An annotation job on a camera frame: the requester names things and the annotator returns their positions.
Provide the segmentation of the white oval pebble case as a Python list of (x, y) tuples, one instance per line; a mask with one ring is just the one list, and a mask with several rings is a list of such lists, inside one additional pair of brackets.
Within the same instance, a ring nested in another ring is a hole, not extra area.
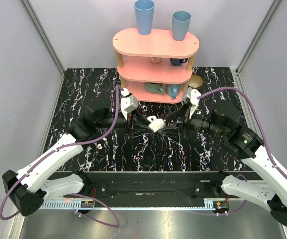
[(153, 133), (158, 132), (165, 126), (165, 122), (162, 119), (155, 119), (149, 125), (149, 129), (153, 131)]

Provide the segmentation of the white earbuds charging case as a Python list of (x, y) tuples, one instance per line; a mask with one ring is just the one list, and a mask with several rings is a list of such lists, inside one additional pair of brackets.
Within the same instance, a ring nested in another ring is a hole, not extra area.
[(147, 117), (147, 120), (148, 120), (149, 122), (153, 122), (153, 121), (155, 121), (156, 119), (157, 119), (156, 116), (148, 116), (148, 117)]

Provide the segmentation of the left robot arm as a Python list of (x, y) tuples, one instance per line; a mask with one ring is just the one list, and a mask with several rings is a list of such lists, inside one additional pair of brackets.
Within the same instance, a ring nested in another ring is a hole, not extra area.
[(115, 128), (125, 128), (134, 136), (136, 133), (155, 133), (163, 125), (155, 116), (143, 116), (137, 104), (129, 100), (122, 99), (121, 103), (116, 104), (114, 112), (109, 108), (93, 109), (87, 105), (68, 132), (49, 150), (17, 172), (8, 170), (3, 174), (4, 201), (11, 199), (18, 213), (29, 216), (48, 200), (72, 194), (93, 196), (93, 182), (83, 171), (74, 171), (55, 180), (49, 177), (88, 145), (104, 139)]

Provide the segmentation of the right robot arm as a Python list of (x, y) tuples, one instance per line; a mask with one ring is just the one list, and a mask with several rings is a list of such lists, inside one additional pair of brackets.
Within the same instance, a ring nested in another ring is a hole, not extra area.
[(215, 104), (209, 116), (191, 114), (193, 109), (188, 104), (182, 105), (167, 116), (176, 122), (158, 132), (175, 142), (180, 142), (189, 132), (219, 137), (221, 146), (253, 169), (268, 188), (220, 172), (210, 184), (211, 194), (218, 198), (224, 194), (243, 198), (266, 209), (287, 227), (287, 170), (268, 151), (266, 141), (240, 124), (241, 112), (232, 103)]

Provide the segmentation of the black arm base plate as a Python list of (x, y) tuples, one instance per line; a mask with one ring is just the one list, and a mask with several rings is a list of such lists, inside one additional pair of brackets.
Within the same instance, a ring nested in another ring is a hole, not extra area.
[(221, 188), (226, 172), (82, 172), (77, 193), (96, 198), (114, 195), (180, 195), (185, 198), (225, 198)]

